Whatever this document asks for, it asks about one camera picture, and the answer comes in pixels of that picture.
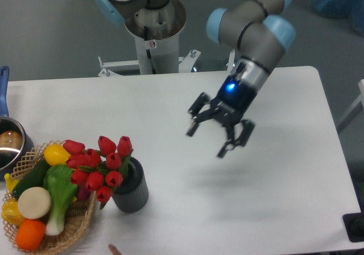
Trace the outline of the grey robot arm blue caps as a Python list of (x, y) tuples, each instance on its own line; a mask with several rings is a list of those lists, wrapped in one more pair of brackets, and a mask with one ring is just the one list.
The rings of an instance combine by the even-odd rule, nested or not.
[(255, 124), (243, 116), (263, 84), (290, 48), (296, 30), (280, 16), (292, 0), (243, 0), (234, 10), (219, 8), (208, 18), (210, 40), (241, 54), (214, 98), (202, 92), (188, 113), (193, 136), (200, 123), (215, 120), (226, 130), (226, 141), (218, 152), (244, 147)]

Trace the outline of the fingertip at bottom edge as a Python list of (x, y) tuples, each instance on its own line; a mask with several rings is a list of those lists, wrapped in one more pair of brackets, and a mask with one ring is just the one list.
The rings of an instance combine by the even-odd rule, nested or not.
[(113, 244), (109, 244), (108, 248), (109, 248), (110, 252), (112, 253), (112, 255), (122, 255), (122, 253)]

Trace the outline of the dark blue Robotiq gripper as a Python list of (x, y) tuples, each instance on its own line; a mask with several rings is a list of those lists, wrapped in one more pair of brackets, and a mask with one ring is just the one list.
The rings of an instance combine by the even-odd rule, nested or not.
[[(215, 98), (202, 92), (188, 109), (192, 123), (187, 136), (192, 137), (200, 123), (207, 120), (218, 121), (226, 130), (226, 141), (220, 148), (217, 158), (236, 147), (245, 147), (255, 128), (252, 120), (242, 119), (245, 112), (266, 82), (272, 70), (245, 58), (239, 59), (231, 70)], [(235, 136), (235, 125), (240, 123), (242, 131)]]

